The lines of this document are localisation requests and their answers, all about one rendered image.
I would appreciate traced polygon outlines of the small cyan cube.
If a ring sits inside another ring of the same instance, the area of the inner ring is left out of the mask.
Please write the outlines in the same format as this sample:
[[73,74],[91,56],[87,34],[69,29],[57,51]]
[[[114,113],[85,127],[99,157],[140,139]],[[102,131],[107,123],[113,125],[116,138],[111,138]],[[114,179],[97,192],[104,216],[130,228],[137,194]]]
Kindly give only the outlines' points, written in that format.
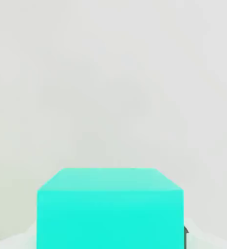
[[37,249],[184,249],[184,192],[156,169],[67,168],[37,192]]

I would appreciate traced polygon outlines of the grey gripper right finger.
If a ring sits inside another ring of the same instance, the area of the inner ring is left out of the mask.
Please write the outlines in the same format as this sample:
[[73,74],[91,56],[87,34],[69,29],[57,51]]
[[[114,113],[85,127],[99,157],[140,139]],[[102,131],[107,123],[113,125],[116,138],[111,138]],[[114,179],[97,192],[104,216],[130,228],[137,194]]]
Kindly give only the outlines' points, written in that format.
[[188,230],[186,249],[227,249],[227,241],[210,233],[203,232],[193,220],[184,218]]

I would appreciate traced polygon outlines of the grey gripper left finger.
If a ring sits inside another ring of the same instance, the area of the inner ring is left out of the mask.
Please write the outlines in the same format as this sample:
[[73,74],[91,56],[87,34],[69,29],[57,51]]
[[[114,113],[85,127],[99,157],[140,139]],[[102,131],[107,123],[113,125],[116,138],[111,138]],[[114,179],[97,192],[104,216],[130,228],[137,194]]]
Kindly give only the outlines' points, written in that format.
[[37,249],[37,224],[25,232],[0,240],[0,249]]

